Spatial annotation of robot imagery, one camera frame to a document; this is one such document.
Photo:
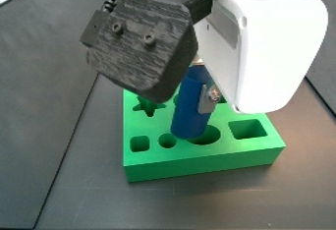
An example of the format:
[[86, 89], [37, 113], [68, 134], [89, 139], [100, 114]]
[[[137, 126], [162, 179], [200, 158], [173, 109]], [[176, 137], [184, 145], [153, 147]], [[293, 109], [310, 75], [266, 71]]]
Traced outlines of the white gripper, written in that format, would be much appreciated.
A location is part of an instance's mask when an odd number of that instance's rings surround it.
[[198, 55], [214, 84], [204, 84], [198, 113], [221, 94], [238, 113], [281, 109], [314, 59], [328, 27], [321, 0], [212, 0], [194, 24]]

